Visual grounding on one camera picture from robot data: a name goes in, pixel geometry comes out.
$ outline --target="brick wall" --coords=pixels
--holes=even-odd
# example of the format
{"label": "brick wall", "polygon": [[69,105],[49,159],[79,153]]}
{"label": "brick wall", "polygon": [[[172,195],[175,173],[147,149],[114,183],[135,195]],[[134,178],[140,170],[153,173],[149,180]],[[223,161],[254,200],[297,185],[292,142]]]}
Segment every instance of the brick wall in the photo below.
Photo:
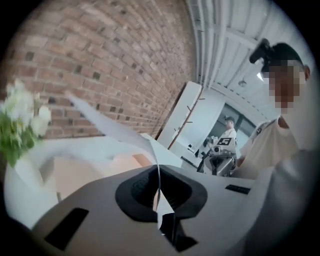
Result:
{"label": "brick wall", "polygon": [[155,136],[193,80],[193,34],[183,0],[54,0],[25,21],[5,62],[52,109],[47,138],[98,132],[68,89],[135,131]]}

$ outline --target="wooden coat rack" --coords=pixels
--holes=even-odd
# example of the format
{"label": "wooden coat rack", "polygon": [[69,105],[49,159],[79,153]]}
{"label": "wooden coat rack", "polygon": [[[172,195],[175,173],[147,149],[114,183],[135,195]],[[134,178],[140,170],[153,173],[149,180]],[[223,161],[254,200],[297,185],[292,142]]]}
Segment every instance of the wooden coat rack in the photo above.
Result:
{"label": "wooden coat rack", "polygon": [[171,142],[170,146],[168,147],[168,150],[169,150],[169,149],[172,147],[172,145],[175,143],[177,137],[178,137],[179,134],[181,133],[182,129],[185,127],[185,124],[187,124],[187,123],[189,123],[189,124],[192,123],[191,121],[188,121],[188,120],[189,120],[189,117],[191,116],[192,112],[194,111],[195,106],[197,105],[198,101],[204,100],[204,98],[200,98],[201,93],[202,93],[203,90],[204,90],[204,88],[201,87],[201,91],[200,91],[200,93],[199,93],[199,96],[198,96],[198,98],[196,99],[196,102],[194,103],[194,105],[192,106],[191,109],[189,108],[189,106],[186,106],[186,107],[188,108],[188,110],[189,110],[189,114],[188,114],[188,116],[186,117],[186,119],[184,120],[184,122],[183,122],[180,130],[179,130],[178,133],[177,133],[177,135],[174,137],[173,141]]}

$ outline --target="white paper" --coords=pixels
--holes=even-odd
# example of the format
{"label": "white paper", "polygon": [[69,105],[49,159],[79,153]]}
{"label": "white paper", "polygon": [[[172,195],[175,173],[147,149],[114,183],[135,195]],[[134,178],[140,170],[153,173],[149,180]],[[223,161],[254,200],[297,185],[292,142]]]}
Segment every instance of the white paper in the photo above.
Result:
{"label": "white paper", "polygon": [[96,129],[106,136],[113,137],[120,142],[125,142],[131,144],[133,146],[137,146],[146,152],[150,153],[154,158],[157,169],[158,169],[158,179],[159,179],[159,187],[158,187],[158,197],[157,197],[157,205],[160,201],[160,168],[157,161],[156,154],[154,149],[150,143],[150,141],[144,137],[142,137],[139,133],[130,129],[129,127],[118,123],[107,116],[98,112],[95,108],[90,106],[85,100],[80,99],[74,96],[71,92],[65,92],[66,97],[73,103],[73,105],[89,120],[92,124],[95,125]]}

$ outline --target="white ceiling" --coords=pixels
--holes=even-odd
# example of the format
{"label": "white ceiling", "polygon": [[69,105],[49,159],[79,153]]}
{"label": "white ceiling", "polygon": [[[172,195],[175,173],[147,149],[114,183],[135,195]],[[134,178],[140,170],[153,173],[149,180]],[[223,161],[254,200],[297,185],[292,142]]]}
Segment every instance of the white ceiling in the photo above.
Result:
{"label": "white ceiling", "polygon": [[[249,55],[262,38],[292,46],[305,65],[315,61],[287,15],[267,0],[187,0],[196,44],[197,83],[227,96],[227,103],[253,123],[278,115],[268,86],[257,77],[262,64]],[[239,86],[245,80],[246,86]]]}

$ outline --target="black cap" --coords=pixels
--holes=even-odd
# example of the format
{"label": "black cap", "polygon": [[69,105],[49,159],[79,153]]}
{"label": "black cap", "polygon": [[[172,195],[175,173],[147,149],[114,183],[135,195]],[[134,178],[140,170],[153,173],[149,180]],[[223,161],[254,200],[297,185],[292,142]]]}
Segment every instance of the black cap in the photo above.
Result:
{"label": "black cap", "polygon": [[287,61],[298,61],[303,65],[299,54],[290,45],[284,42],[277,43],[269,48],[261,72],[269,72],[270,66],[285,66]]}
{"label": "black cap", "polygon": [[224,120],[225,121],[232,121],[234,124],[236,123],[236,120],[232,116],[227,116]]}

